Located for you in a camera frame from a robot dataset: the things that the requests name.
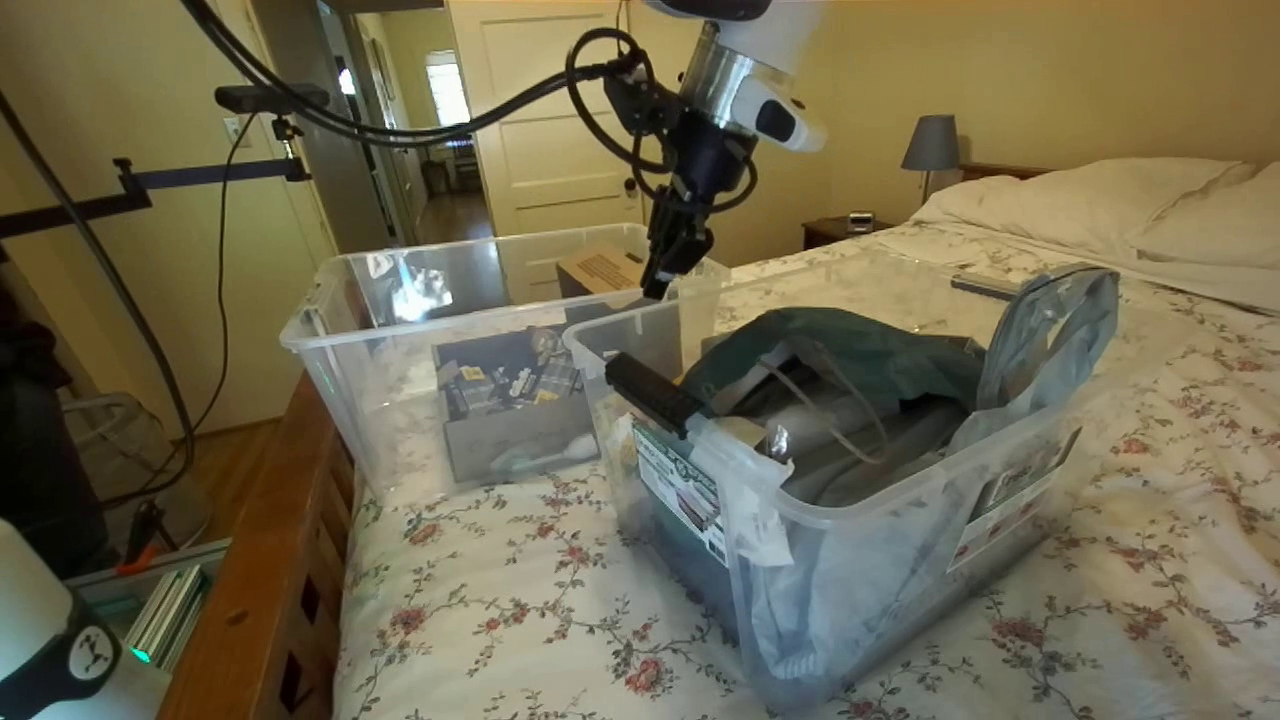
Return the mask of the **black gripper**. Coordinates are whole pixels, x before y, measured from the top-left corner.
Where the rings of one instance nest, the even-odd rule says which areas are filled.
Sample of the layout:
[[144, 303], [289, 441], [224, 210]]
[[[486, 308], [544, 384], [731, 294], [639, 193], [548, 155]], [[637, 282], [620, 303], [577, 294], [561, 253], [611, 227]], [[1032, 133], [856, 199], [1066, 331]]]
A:
[[652, 196], [652, 246], [639, 289], [646, 300], [665, 300], [666, 257], [673, 274], [697, 272], [710, 246], [706, 220], [753, 196], [753, 138], [716, 127], [693, 99], [656, 85], [643, 66], [608, 75], [604, 96], [626, 133], [622, 158], [632, 180]]

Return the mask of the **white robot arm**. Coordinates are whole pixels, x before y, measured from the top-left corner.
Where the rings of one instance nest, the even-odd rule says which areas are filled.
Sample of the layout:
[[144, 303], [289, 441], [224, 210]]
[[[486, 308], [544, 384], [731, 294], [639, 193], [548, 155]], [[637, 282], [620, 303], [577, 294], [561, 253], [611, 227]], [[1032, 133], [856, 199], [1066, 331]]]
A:
[[678, 89], [665, 89], [639, 53], [604, 80], [632, 138], [656, 137], [666, 183], [656, 188], [639, 289], [666, 282], [710, 253], [706, 220], [753, 180], [753, 148], [816, 152], [824, 127], [787, 96], [801, 48], [828, 0], [652, 0], [697, 15], [700, 41]]

